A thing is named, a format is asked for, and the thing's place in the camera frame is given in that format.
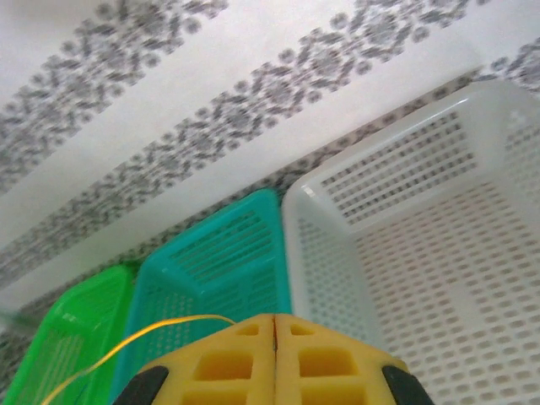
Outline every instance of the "wire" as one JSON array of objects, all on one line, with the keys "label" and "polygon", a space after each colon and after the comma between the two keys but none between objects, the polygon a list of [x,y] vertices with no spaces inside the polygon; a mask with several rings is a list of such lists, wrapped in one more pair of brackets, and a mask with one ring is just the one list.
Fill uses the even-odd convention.
[{"label": "wire", "polygon": [[150,333],[154,331],[155,329],[159,329],[160,327],[167,327],[170,325],[177,325],[180,323],[186,323],[191,321],[199,321],[202,319],[220,319],[221,321],[228,322],[231,325],[234,325],[235,322],[230,320],[229,318],[226,318],[225,316],[221,315],[191,315],[191,316],[183,316],[182,318],[171,318],[171,319],[165,319],[164,321],[155,322],[152,325],[148,325],[147,327],[144,327],[138,332],[135,332],[130,337],[125,338],[120,343],[118,343],[114,348],[112,348],[109,353],[107,353],[105,356],[103,356],[101,359],[99,359],[95,364],[91,365],[89,368],[80,370],[78,373],[75,373],[71,377],[69,377],[67,380],[65,380],[62,384],[57,386],[41,403],[41,405],[49,405],[54,398],[57,397],[57,395],[66,389],[72,382],[77,380],[79,377],[82,377],[84,375],[87,375],[103,365],[106,361],[110,360],[112,356],[117,354],[120,350],[125,348],[129,343],[133,342],[134,340],[139,339],[141,336],[146,335],[147,333]]}]

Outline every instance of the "yellow foam block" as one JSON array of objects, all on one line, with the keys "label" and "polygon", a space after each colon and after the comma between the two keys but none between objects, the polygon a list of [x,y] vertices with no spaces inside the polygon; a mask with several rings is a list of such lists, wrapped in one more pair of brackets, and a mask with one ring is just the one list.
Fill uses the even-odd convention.
[{"label": "yellow foam block", "polygon": [[276,405],[395,405],[382,367],[399,359],[295,316],[275,317]]},{"label": "yellow foam block", "polygon": [[274,402],[273,316],[228,327],[148,363],[169,375],[153,405],[271,405]]}]

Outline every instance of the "gray floral motif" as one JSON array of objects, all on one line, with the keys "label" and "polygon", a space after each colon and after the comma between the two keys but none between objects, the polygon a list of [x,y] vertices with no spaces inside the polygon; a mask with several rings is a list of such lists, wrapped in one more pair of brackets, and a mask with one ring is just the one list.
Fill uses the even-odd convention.
[{"label": "gray floral motif", "polygon": [[202,16],[214,18],[227,7],[225,0],[116,0],[98,6],[96,19],[84,21],[76,38],[0,114],[2,151],[12,156],[0,162],[0,195],[181,46],[183,32],[198,32]]},{"label": "gray floral motif", "polygon": [[521,47],[514,59],[501,57],[480,72],[477,80],[502,78],[540,94],[540,38]]},{"label": "gray floral motif", "polygon": [[[183,3],[182,7],[188,14],[195,13],[193,10],[207,13],[208,8],[214,7],[214,3],[189,2]],[[195,171],[221,159],[230,151],[241,148],[246,142],[279,125],[282,120],[308,108],[311,103],[319,102],[333,91],[339,91],[359,75],[368,74],[378,62],[391,59],[403,51],[406,44],[413,43],[415,30],[445,26],[448,21],[459,18],[469,1],[460,0],[450,8],[437,8],[430,0],[366,0],[356,4],[357,7],[351,15],[340,13],[332,18],[331,29],[312,30],[300,39],[296,49],[287,48],[279,53],[277,62],[262,64],[250,78],[241,80],[230,91],[216,96],[193,117],[182,121],[173,131],[152,142],[98,180],[86,192],[82,192],[33,229],[5,246],[0,250],[0,287],[22,277],[149,199],[184,181]],[[147,27],[143,30],[142,27],[146,25],[140,25],[142,23],[136,13],[122,11],[122,7],[116,9],[113,19],[129,19],[132,21],[129,27],[103,23],[103,20],[100,25],[88,23],[84,26],[81,35],[84,34],[87,40],[67,47],[70,52],[78,55],[78,59],[71,57],[69,61],[72,62],[68,65],[81,65],[85,52],[93,56],[94,49],[99,49],[99,61],[96,61],[93,68],[100,72],[100,78],[106,80],[92,79],[89,87],[79,89],[80,94],[84,95],[83,99],[74,99],[73,91],[62,94],[67,102],[76,100],[77,109],[62,108],[59,111],[62,125],[51,124],[58,127],[55,133],[59,135],[51,138],[49,142],[61,142],[66,137],[65,133],[75,133],[81,122],[91,119],[96,111],[105,108],[107,103],[110,103],[108,94],[113,84],[119,86],[115,90],[118,91],[126,84],[136,83],[143,74],[140,66],[144,55],[163,56],[172,49],[171,42],[177,43],[175,41],[181,40],[177,34],[181,26],[175,20],[176,8],[172,7],[173,5],[166,3],[160,9],[161,14],[155,10],[155,14],[145,20],[145,24],[152,25],[151,29]],[[167,27],[176,27],[176,34],[172,35],[167,30],[157,37],[150,34],[156,32],[156,27],[160,27],[161,15],[166,16]],[[95,35],[94,32],[107,34]],[[101,55],[110,49],[104,46],[104,38],[112,36],[116,43],[119,41],[117,35],[128,35],[138,41],[139,46],[134,48],[138,50],[135,53],[136,58],[135,54],[128,52],[124,66],[111,71]],[[113,41],[105,40],[106,45],[111,42]],[[61,83],[72,80],[70,75],[73,71],[78,73],[78,67],[62,67],[65,61],[60,57],[52,58],[49,63],[55,80],[63,75]],[[73,77],[73,82],[78,84],[75,78],[76,76]],[[46,80],[49,79],[36,78],[37,83],[46,83]],[[17,105],[8,107],[12,115],[18,110]],[[71,114],[69,119],[66,118],[67,114]],[[365,128],[354,136],[361,139],[374,130],[373,127]],[[15,137],[10,138],[11,132],[5,129],[2,131],[8,134],[8,141],[12,143]],[[24,135],[22,139],[31,139],[30,131],[25,131],[28,132],[20,130],[18,135]],[[38,158],[51,149],[50,144],[46,143],[40,151],[36,144],[42,143],[32,140],[31,148],[36,150]],[[20,162],[10,161],[7,167],[12,170],[14,165],[27,165],[26,161]],[[9,180],[5,180],[3,184],[13,184],[8,182]]]}]

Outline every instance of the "plastic basket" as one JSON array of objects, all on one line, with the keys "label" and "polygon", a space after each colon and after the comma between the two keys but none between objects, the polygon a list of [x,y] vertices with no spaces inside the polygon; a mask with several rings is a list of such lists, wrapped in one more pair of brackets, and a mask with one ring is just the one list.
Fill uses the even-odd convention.
[{"label": "plastic basket", "polygon": [[540,403],[539,115],[473,84],[298,180],[294,313],[404,359],[435,403]]},{"label": "plastic basket", "polygon": [[[126,336],[166,318],[220,314],[242,321],[290,313],[278,199],[260,190],[178,235],[143,264]],[[217,332],[222,321],[158,329],[119,353],[111,402],[149,361]]]},{"label": "plastic basket", "polygon": [[[49,310],[3,405],[39,405],[60,383],[103,357],[122,338],[134,269],[111,267],[72,287]],[[76,380],[52,404],[106,404],[115,360]]]}]

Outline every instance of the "black rubber edge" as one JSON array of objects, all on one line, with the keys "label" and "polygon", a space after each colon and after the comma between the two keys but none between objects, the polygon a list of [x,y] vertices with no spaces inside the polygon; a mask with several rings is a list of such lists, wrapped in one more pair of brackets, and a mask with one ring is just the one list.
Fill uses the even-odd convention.
[{"label": "black rubber edge", "polygon": [[168,375],[163,365],[135,375],[112,405],[152,405]]},{"label": "black rubber edge", "polygon": [[390,387],[396,405],[435,405],[420,381],[394,365],[385,365],[382,374]]}]

